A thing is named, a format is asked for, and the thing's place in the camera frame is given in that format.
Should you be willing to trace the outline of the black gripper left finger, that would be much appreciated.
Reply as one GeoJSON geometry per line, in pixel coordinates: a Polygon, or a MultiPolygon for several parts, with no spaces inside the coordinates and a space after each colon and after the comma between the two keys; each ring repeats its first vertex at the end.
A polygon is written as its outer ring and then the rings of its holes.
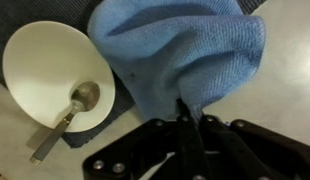
{"type": "Polygon", "coordinates": [[[174,121],[152,119],[85,159],[84,180],[138,180],[154,166],[149,180],[209,178],[200,134],[190,111],[177,101],[174,121]]]}

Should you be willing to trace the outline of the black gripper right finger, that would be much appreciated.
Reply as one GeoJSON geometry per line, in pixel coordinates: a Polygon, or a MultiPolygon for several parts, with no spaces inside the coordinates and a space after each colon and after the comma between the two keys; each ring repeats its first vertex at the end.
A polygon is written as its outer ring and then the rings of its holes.
{"type": "Polygon", "coordinates": [[[310,180],[310,146],[243,119],[225,125],[205,115],[204,144],[229,160],[243,180],[310,180]]]}

